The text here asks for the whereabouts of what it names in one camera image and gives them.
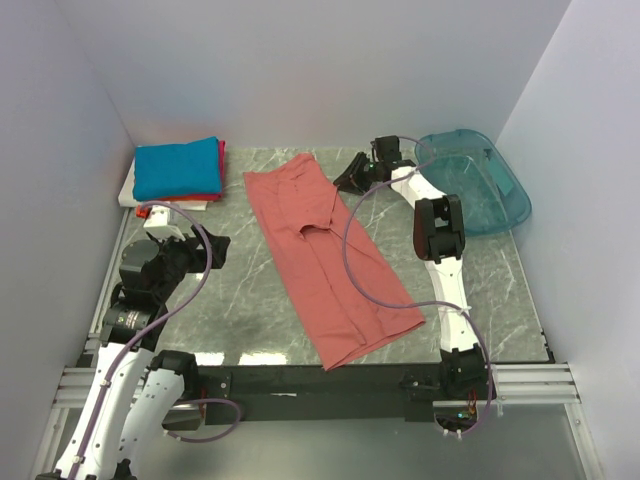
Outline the salmon pink t shirt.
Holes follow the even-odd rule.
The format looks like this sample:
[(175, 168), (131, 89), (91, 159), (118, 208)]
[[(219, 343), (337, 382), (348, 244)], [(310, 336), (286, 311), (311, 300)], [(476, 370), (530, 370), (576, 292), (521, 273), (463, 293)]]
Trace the salmon pink t shirt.
[[(377, 306), (352, 285), (341, 255), (350, 211), (311, 154), (299, 154), (267, 173), (247, 172), (244, 182), (281, 280), (325, 370), (354, 361), (423, 325), (420, 310)], [(389, 303), (413, 303), (354, 220), (347, 252), (351, 270), (366, 292)]]

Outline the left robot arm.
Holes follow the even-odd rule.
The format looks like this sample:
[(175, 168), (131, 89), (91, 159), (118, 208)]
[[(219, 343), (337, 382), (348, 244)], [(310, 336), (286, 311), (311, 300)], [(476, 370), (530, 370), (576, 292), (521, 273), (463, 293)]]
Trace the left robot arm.
[(192, 353), (157, 349), (167, 302), (189, 274), (224, 266), (231, 240), (201, 225), (167, 237), (149, 233), (124, 248), (119, 282), (103, 316), (96, 370), (76, 428), (42, 479), (134, 479), (146, 442), (170, 409), (202, 402)]

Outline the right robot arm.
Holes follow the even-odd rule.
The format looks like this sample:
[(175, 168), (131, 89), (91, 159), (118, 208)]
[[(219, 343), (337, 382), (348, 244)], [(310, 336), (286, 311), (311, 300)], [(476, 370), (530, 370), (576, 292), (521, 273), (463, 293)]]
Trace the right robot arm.
[(466, 236), (461, 201), (458, 196), (437, 189), (420, 173), (427, 167), (425, 163), (416, 164), (403, 157), (400, 143), (404, 139), (391, 135), (372, 140), (371, 153), (358, 153), (334, 185), (362, 199), (388, 187), (412, 207), (414, 252), (425, 265), (435, 298), (408, 304), (389, 303), (364, 290), (348, 260), (347, 243), (354, 213), (346, 220), (341, 241), (345, 272), (356, 290), (377, 306), (391, 310), (436, 307), (440, 320), (440, 390), (452, 399), (481, 390), (491, 398), (494, 382), (490, 354), (470, 317), (464, 289)]

